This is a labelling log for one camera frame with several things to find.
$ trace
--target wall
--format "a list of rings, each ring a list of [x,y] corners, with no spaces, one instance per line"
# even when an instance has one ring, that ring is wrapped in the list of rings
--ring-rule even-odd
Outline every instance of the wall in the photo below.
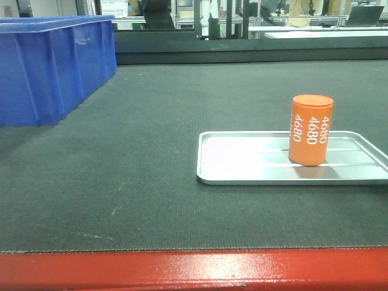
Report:
[[[12,17],[19,17],[19,8],[16,0],[0,0],[0,18],[5,17],[5,11],[3,6],[10,6]]]
[[[77,15],[75,0],[30,0],[33,16]]]
[[[30,0],[32,15],[39,16],[59,16],[56,0]]]
[[[77,8],[74,0],[58,1],[59,9],[62,9],[62,15],[77,15]]]

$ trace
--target white table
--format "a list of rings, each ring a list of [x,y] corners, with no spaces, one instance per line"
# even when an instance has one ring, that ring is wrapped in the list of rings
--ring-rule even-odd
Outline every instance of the white table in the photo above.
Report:
[[[321,27],[321,26],[305,26],[305,27],[293,27],[293,26],[250,26],[250,32],[254,32],[256,37],[259,33],[265,33],[268,37],[272,38],[306,38],[306,37],[322,37],[315,32],[331,32],[330,35],[325,35],[324,37],[343,37],[343,36],[375,36],[375,35],[385,35],[385,32],[388,32],[388,27]],[[287,33],[293,32],[291,34],[280,34],[273,35],[272,33]]]
[[[388,30],[266,32],[264,35],[268,38],[343,38],[348,36],[388,36]]]

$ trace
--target laptop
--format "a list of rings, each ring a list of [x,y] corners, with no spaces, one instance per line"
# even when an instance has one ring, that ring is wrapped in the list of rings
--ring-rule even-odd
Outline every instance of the laptop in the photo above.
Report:
[[[354,6],[346,21],[346,27],[376,26],[384,6]]]

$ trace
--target desk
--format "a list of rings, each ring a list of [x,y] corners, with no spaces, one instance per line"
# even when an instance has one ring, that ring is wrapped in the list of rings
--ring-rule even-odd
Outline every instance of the desk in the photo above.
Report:
[[[118,30],[132,30],[133,24],[146,23],[146,20],[144,19],[144,16],[129,16],[125,18],[116,18],[112,23],[117,24]]]
[[[264,34],[268,38],[344,38],[350,36],[368,37],[368,36],[388,36],[388,30],[372,30],[372,31],[324,31],[324,32],[266,32]]]
[[[254,32],[256,36],[259,33],[267,32],[383,32],[388,31],[388,27],[321,27],[321,26],[250,26],[250,32]]]
[[[120,66],[60,124],[1,128],[0,289],[388,290],[387,186],[196,179],[201,132],[287,130],[297,93],[330,94],[333,130],[388,153],[387,75],[386,60]]]

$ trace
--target tray rim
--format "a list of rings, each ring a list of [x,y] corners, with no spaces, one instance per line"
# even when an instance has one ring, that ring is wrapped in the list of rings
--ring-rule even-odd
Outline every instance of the tray rim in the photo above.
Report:
[[[201,174],[201,152],[202,152],[202,141],[205,140],[207,135],[214,135],[214,134],[247,134],[247,135],[254,135],[254,134],[288,134],[290,133],[289,130],[225,130],[225,131],[206,131],[199,134],[198,139],[198,159],[197,159],[197,168],[196,168],[196,175],[197,178],[202,181],[205,184],[213,185],[213,186],[234,186],[234,185],[241,185],[241,186],[326,186],[326,185],[368,185],[368,184],[388,184],[388,179],[385,178],[375,178],[375,179],[309,179],[309,178],[301,178],[301,179],[265,179],[265,180],[211,180],[203,177]],[[337,135],[348,135],[344,136],[343,138],[352,138],[355,141],[363,142],[367,147],[372,149],[374,152],[370,153],[368,151],[369,155],[372,155],[373,160],[378,163],[382,168],[384,168],[388,172],[388,166],[384,165],[380,159],[378,159],[375,155],[380,156],[380,158],[385,159],[388,162],[388,156],[380,150],[378,147],[376,147],[374,144],[372,144],[370,141],[368,141],[365,137],[363,137],[361,134],[349,130],[331,130],[329,136],[331,138],[340,138],[340,136]],[[362,144],[359,144],[360,147],[362,147],[365,150],[365,147]]]

